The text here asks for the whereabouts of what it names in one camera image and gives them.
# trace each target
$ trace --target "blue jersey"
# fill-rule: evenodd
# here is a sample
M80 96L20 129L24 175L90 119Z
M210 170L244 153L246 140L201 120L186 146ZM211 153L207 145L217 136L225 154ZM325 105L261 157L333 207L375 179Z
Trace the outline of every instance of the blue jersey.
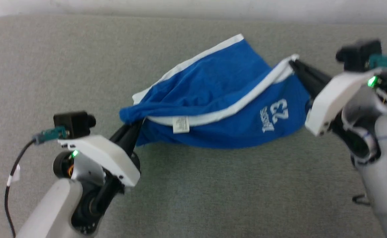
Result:
M166 73L121 109L126 123L143 120L137 145L166 141L242 148L287 136L305 122L309 95L282 60L274 68L234 36Z

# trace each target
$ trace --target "white tape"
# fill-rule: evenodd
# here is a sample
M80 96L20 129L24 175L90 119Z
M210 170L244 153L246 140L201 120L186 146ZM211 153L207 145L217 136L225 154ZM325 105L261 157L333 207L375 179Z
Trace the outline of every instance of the white tape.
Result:
M17 182L20 180L20 165L17 164L16 170L14 172L13 176L9 176L9 179L7 181L7 187L11 185L12 182Z

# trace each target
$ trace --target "white mount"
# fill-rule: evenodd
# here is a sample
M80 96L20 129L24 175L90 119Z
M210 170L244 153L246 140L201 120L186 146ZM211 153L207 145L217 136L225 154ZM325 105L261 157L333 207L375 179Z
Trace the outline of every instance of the white mount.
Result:
M370 78L380 72L381 69L364 73L343 72L333 77L314 99L305 127L315 136L324 134L328 130L328 123L334 120L363 85L367 86Z
M58 140L58 142L69 150L78 150L89 157L116 176L127 187L134 187L141 177L141 173L129 155L103 136L91 135L73 140Z

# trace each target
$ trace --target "number 23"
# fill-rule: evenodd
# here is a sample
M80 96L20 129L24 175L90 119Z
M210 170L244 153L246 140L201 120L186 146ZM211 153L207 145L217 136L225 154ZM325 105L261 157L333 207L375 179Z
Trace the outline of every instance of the number 23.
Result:
M277 109L279 109L280 107L283 109L283 113L277 113ZM273 115L273 123L276 123L278 118L287 119L289 117L289 113L287 111L287 101L285 99L280 99L279 101L273 103L270 106L270 112Z

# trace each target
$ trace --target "clothing tag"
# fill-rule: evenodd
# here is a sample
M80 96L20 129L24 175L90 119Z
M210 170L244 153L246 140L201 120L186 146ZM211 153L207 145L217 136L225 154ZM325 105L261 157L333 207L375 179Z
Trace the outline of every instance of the clothing tag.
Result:
M9 179L7 181L7 187L9 187L12 182L17 182L19 180L20 180L20 165L17 164L16 170L14 171L14 175L9 176Z
M187 116L173 117L173 134L188 133L189 118Z

